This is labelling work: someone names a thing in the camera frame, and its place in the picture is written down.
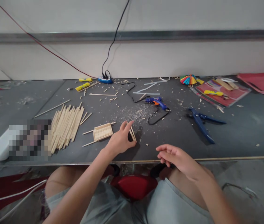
color swatch fan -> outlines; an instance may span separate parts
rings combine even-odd
[[[204,83],[204,81],[202,81],[199,78],[196,78],[195,75],[192,75],[192,74],[186,75],[186,76],[181,76],[180,82],[182,84],[185,84],[185,85],[193,85],[196,83],[203,84]]]

table surface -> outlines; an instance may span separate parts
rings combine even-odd
[[[115,82],[119,81],[124,83],[122,79],[117,79]],[[160,81],[160,79],[142,78],[128,79],[128,81],[136,83],[135,88],[130,93],[137,101],[142,94],[133,94],[132,92],[148,87],[148,85],[144,85],[145,83]],[[156,147],[165,143],[182,148],[197,160],[237,160],[241,158],[248,159],[252,156],[264,156],[264,95],[255,91],[250,92],[230,108],[225,108],[224,113],[221,113],[208,102],[204,100],[200,102],[200,98],[187,86],[182,85],[178,79],[158,83],[146,92],[148,95],[149,93],[160,93],[160,97],[162,97],[163,102],[170,108],[171,112],[157,124],[149,125],[147,118],[156,108],[153,104],[134,103],[132,101],[126,89],[131,88],[133,84],[120,85],[119,83],[113,83],[107,85],[99,83],[89,88],[86,96],[83,96],[83,91],[78,93],[75,89],[67,90],[67,88],[75,88],[79,84],[79,82],[75,83],[75,80],[30,81],[10,90],[0,91],[0,95],[13,99],[14,105],[20,106],[20,109],[15,106],[7,106],[6,101],[1,104],[0,107],[5,110],[5,113],[0,113],[0,135],[8,128],[8,124],[15,121],[15,118],[31,119],[37,113],[46,111],[68,99],[71,99],[71,101],[66,103],[67,105],[79,106],[82,102],[85,111],[93,113],[83,125],[79,126],[75,141],[71,142],[66,149],[53,154],[48,161],[42,159],[34,161],[6,160],[1,162],[1,165],[89,164],[95,159],[99,151],[106,146],[109,138],[82,147],[93,141],[92,133],[82,134],[96,126],[114,121],[116,121],[116,124],[112,125],[112,129],[113,132],[116,132],[125,120],[135,121],[133,129],[138,142],[134,148],[119,154],[114,162],[156,161],[158,160]],[[115,96],[89,95],[90,93],[115,94],[117,91],[119,92],[117,99],[111,102],[109,102],[109,99]],[[19,99],[24,97],[33,98],[34,102],[30,101],[27,105],[18,103]],[[200,113],[227,122],[225,125],[208,122],[205,124],[215,144],[209,144],[194,120],[185,116],[189,107],[194,107]],[[61,107],[51,110],[36,119],[52,119],[58,109],[60,110]],[[152,120],[163,115],[161,109],[159,112]]]

pixelated area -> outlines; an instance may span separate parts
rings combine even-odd
[[[51,120],[26,120],[9,125],[9,160],[50,160],[51,122]]]

white cable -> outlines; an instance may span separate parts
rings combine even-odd
[[[28,189],[22,191],[22,192],[19,192],[19,193],[16,193],[16,194],[12,194],[12,195],[9,195],[9,196],[6,196],[6,197],[3,197],[3,198],[0,198],[0,200],[7,199],[7,198],[11,198],[11,197],[14,197],[14,196],[17,196],[17,195],[23,194],[23,193],[25,193],[25,192],[31,190],[31,189],[34,188],[34,187],[39,187],[40,185],[44,184],[46,181],[47,181],[47,180],[43,180],[43,181],[37,183],[36,185],[34,185],[34,186],[32,186],[32,187],[30,187],[30,188],[28,188]]]
[[[47,180],[43,180],[43,181],[41,181],[41,182],[39,182],[38,184],[36,184],[36,185],[38,185],[38,186],[36,186],[33,190],[31,190],[31,192],[29,192],[14,208],[12,208],[6,215],[4,215],[2,218],[0,218],[0,222],[2,221],[2,220],[4,220],[5,218],[7,218],[22,202],[24,202],[24,200],[25,199],[27,199],[28,198],[28,196],[30,196],[38,187],[40,187],[41,185],[43,185],[45,182],[46,182]],[[18,194],[14,194],[14,195],[10,195],[10,196],[7,196],[7,197],[5,197],[5,198],[9,198],[9,197],[12,197],[12,196],[15,196],[15,195],[18,195]]]
[[[162,79],[161,77],[160,77],[160,79],[161,79],[162,81],[169,81],[169,80],[170,80],[170,77],[168,77],[167,80],[166,80],[166,79]]]

red notebook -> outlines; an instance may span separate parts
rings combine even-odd
[[[257,92],[264,94],[264,73],[238,74],[240,80],[251,86]]]
[[[212,100],[224,105],[224,106],[231,106],[237,101],[239,101],[241,98],[246,96],[251,90],[240,85],[238,82],[235,82],[235,84],[239,87],[238,89],[234,90],[227,90],[223,86],[221,86],[219,83],[217,83],[214,79],[211,79],[210,81],[207,81],[198,87],[198,89],[202,94],[205,90],[211,90],[211,91],[217,91],[217,92],[223,92],[225,95],[229,97],[229,99],[224,99],[223,96],[214,96],[214,95],[206,95],[207,97],[211,98]]]

